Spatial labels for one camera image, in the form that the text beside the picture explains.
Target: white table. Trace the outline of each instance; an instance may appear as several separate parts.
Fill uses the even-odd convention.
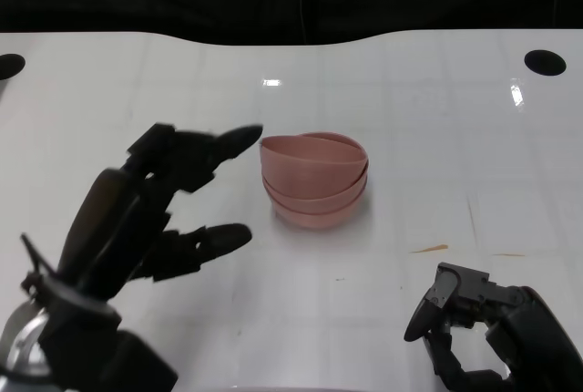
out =
[[[568,63],[532,73],[524,55]],[[332,130],[371,160],[347,225],[277,219],[257,147],[172,202],[172,227],[245,222],[243,249],[114,300],[198,387],[442,390],[403,334],[442,261],[532,285],[579,348],[583,288],[583,33],[403,32],[339,46],[207,46],[148,34],[0,35],[24,71],[0,97],[0,322],[23,299],[28,232],[56,263],[88,187],[155,121],[264,135]],[[445,251],[412,253],[439,244]],[[455,333],[465,369],[504,368],[484,328]]]

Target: pink bowl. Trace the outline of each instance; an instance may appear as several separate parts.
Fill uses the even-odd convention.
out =
[[[333,226],[340,225],[341,223],[348,221],[348,219],[350,219],[350,217],[353,215],[354,211],[358,208],[358,204],[363,197],[363,191],[364,189],[361,191],[361,194],[356,197],[356,199],[354,199],[345,207],[338,211],[328,212],[325,214],[305,214],[303,212],[292,211],[277,202],[271,195],[270,199],[271,205],[273,205],[273,209],[287,222],[302,228],[323,230],[326,228],[332,228]]]
[[[327,139],[281,136],[261,142],[263,177],[278,193],[320,199],[345,191],[362,176],[362,150]]]
[[[324,214],[326,212],[337,211],[352,202],[364,189],[366,179],[367,169],[365,168],[358,181],[348,189],[321,199],[291,198],[275,190],[265,178],[263,178],[263,186],[273,199],[291,211],[304,212],[306,214]]]
[[[345,163],[358,162],[366,158],[366,154],[360,148],[343,141],[303,135],[266,137],[261,141],[261,145],[281,155],[313,162]]]

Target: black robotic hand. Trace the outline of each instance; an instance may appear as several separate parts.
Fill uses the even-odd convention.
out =
[[[177,374],[137,336],[118,330],[121,317],[107,300],[131,279],[159,281],[197,272],[251,239],[241,224],[187,234],[164,230],[174,194],[192,193],[212,181],[213,171],[254,144],[261,132],[261,126],[249,126],[213,136],[156,124],[129,148],[121,169],[97,177],[57,269],[23,235],[34,271],[22,285],[48,313],[38,343],[51,374],[4,374],[81,392],[170,391]]]
[[[435,374],[455,392],[583,390],[583,361],[542,298],[529,287],[500,287],[489,274],[448,263],[417,306],[404,340],[424,339]],[[451,351],[451,326],[487,325],[486,341],[510,369],[465,372]]]

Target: bowl rim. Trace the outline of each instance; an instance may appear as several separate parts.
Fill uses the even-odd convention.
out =
[[[309,214],[307,212],[294,211],[291,208],[286,207],[285,205],[283,205],[281,202],[279,202],[273,196],[271,196],[271,193],[269,193],[269,191],[267,189],[265,191],[267,191],[267,194],[270,197],[270,199],[272,199],[273,201],[275,201],[278,205],[280,205],[281,207],[283,207],[286,211],[293,212],[295,214],[300,214],[301,216],[307,216],[307,217],[322,217],[322,216],[328,216],[330,214],[335,214],[336,212],[340,212],[340,211],[345,210],[346,208],[350,207],[351,205],[354,205],[363,196],[364,190],[366,189],[366,184],[367,183],[368,183],[368,178],[366,178],[366,181],[364,182],[364,185],[363,185],[363,189],[360,191],[360,193],[358,193],[358,195],[354,199],[352,199],[350,202],[348,202],[343,207],[339,208],[336,211],[323,212],[323,213],[320,213],[320,214]]]
[[[267,181],[267,178],[265,178],[265,177],[263,176],[263,172],[261,173],[261,178],[263,179],[263,181],[265,181],[265,182],[267,183],[267,185],[269,185],[269,186],[270,186],[272,189],[274,189],[276,192],[278,192],[278,193],[279,193],[281,196],[283,196],[283,197],[284,197],[284,198],[286,198],[286,199],[295,199],[296,201],[302,201],[302,202],[306,202],[306,203],[313,202],[313,201],[323,201],[323,200],[325,200],[325,199],[330,199],[330,198],[336,197],[336,196],[338,196],[339,194],[343,194],[343,193],[347,192],[349,189],[351,189],[352,187],[354,187],[354,186],[355,186],[355,185],[356,185],[356,184],[357,184],[357,183],[358,183],[358,182],[359,182],[359,181],[360,181],[360,180],[363,178],[363,176],[366,176],[366,177],[367,177],[367,179],[364,181],[364,184],[363,184],[363,187],[365,187],[365,186],[366,186],[366,182],[368,181],[368,161],[367,161],[367,162],[366,162],[366,164],[364,165],[364,169],[363,169],[363,172],[361,173],[361,175],[360,175],[360,176],[359,176],[359,177],[356,179],[356,181],[354,181],[352,184],[350,184],[350,185],[349,185],[348,187],[346,187],[344,190],[342,190],[342,191],[339,191],[339,192],[337,192],[337,193],[335,193],[335,194],[333,194],[333,195],[326,196],[326,197],[324,197],[324,198],[310,198],[310,199],[302,199],[302,198],[294,198],[293,196],[289,196],[289,195],[287,195],[287,194],[285,194],[285,193],[282,193],[281,191],[277,191],[277,190],[275,189],[275,187],[273,187],[273,186],[270,184],[270,182],[269,182],[269,181]]]

